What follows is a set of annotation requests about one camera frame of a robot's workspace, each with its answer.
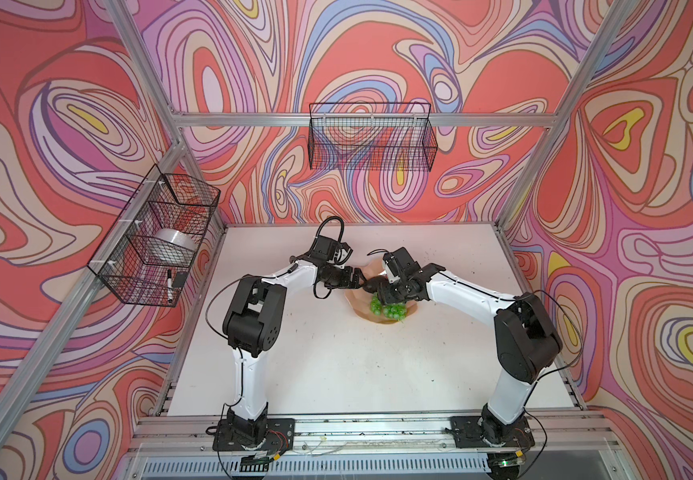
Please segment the green fake grape bunch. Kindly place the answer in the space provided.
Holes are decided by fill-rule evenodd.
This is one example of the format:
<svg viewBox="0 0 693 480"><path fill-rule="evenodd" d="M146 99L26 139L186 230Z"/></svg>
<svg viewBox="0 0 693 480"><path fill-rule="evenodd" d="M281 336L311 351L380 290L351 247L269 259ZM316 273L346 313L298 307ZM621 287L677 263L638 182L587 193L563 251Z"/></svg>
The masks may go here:
<svg viewBox="0 0 693 480"><path fill-rule="evenodd" d="M369 309L379 323L402 322L408 316L408 308L404 303L384 304L377 295L371 298Z"/></svg>

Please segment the pink flower-shaped fruit bowl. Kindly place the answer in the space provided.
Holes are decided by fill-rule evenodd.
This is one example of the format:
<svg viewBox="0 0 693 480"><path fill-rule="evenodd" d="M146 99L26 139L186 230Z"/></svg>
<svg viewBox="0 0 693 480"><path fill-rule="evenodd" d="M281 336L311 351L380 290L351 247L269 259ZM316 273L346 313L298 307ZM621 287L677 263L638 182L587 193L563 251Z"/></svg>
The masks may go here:
<svg viewBox="0 0 693 480"><path fill-rule="evenodd" d="M384 305L376 293L368 293L364 290L346 290L344 297L355 315L363 320L382 325L402 322L417 311L417 303L414 301L406 304Z"/></svg>

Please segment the dark fake avocado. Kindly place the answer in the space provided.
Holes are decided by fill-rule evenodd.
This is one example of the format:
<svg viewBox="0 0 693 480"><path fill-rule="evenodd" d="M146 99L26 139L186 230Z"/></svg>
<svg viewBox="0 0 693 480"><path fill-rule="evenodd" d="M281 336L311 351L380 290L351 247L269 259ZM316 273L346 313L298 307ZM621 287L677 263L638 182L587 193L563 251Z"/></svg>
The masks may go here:
<svg viewBox="0 0 693 480"><path fill-rule="evenodd" d="M362 289L371 294L378 294L382 289L388 286L388 279L384 275L376 275L366 279L362 284Z"/></svg>

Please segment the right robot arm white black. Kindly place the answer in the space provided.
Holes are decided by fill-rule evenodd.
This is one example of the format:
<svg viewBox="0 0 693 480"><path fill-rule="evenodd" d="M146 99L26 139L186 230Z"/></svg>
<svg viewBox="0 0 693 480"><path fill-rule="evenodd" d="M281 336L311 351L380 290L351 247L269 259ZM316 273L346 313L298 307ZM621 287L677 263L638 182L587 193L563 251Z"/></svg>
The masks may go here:
<svg viewBox="0 0 693 480"><path fill-rule="evenodd" d="M507 295L468 282L445 267L415 261L405 248L385 252L382 274L363 289L383 305L430 301L447 305L493 327L501 372L478 420L482 441L510 440L541 372L554 364L563 343L541 300L533 293Z"/></svg>

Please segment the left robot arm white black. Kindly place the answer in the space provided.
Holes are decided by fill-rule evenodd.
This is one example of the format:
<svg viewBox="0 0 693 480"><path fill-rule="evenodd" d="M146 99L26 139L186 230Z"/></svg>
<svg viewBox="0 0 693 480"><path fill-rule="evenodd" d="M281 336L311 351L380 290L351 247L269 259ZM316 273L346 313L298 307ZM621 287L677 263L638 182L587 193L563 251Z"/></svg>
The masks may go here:
<svg viewBox="0 0 693 480"><path fill-rule="evenodd" d="M258 444L268 435L266 363L268 351L282 332L288 296L304 290L326 295L338 289L354 290L364 284L358 268L347 265L352 248L340 239L318 235L308 251L290 258L290 265L266 275L246 275L230 301L222 334L234 354L236 399L224 412L220 430Z"/></svg>

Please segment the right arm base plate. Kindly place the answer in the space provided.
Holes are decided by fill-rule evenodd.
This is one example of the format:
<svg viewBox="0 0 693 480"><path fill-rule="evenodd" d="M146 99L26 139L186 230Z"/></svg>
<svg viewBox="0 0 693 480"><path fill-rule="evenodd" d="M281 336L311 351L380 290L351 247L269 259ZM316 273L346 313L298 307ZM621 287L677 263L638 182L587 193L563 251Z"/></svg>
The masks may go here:
<svg viewBox="0 0 693 480"><path fill-rule="evenodd" d="M532 430L524 415L509 425L495 417L453 416L445 430L456 448L512 448L530 450L535 446Z"/></svg>

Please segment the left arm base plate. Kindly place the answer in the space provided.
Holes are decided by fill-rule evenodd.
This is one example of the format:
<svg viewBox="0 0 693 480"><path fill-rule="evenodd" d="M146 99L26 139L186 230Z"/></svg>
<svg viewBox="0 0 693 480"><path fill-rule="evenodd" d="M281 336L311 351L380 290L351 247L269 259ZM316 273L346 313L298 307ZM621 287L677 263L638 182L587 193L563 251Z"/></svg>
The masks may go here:
<svg viewBox="0 0 693 480"><path fill-rule="evenodd" d="M242 418L222 419L206 428L216 452L284 453L294 447L294 418L262 419L246 422Z"/></svg>

